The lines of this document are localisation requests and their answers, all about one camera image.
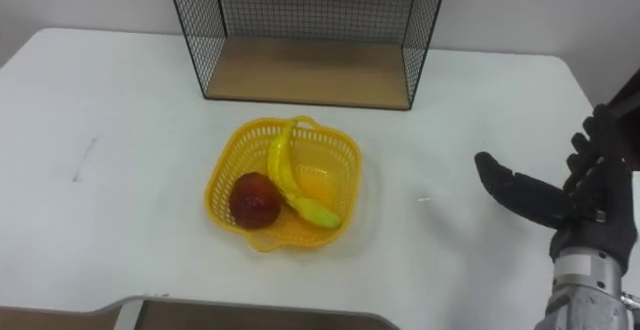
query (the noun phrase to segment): wooden shelf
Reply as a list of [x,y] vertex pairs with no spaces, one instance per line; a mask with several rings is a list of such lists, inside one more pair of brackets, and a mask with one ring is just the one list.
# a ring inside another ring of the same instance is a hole
[[409,109],[400,46],[229,37],[205,96]]

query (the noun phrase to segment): black glove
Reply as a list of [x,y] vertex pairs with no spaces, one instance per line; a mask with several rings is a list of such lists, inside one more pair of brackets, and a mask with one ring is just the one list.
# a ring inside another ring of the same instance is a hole
[[504,207],[540,225],[557,229],[549,255],[555,261],[568,247],[588,247],[615,258],[623,274],[638,233],[633,219],[631,172],[622,158],[615,118],[604,105],[584,121],[571,143],[571,175],[562,190],[513,174],[488,153],[475,157],[480,180]]

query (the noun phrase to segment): white wall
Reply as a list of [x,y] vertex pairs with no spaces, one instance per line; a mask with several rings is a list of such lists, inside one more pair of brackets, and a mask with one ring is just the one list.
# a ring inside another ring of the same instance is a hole
[[[592,102],[640,67],[640,0],[444,0],[438,48],[564,59]],[[179,33],[171,0],[0,0],[0,63],[40,28]]]

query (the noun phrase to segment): red apple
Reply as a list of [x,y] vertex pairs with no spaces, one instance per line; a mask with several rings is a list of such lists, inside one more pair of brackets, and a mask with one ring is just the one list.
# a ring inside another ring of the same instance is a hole
[[244,174],[233,184],[229,209],[236,224],[244,228],[269,226],[280,215],[280,192],[269,177],[257,172]]

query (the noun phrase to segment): black wire rack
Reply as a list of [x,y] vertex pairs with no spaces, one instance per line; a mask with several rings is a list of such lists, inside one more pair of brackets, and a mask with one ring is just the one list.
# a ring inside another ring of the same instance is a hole
[[332,40],[399,46],[411,106],[441,1],[174,0],[174,4],[203,95],[228,36]]

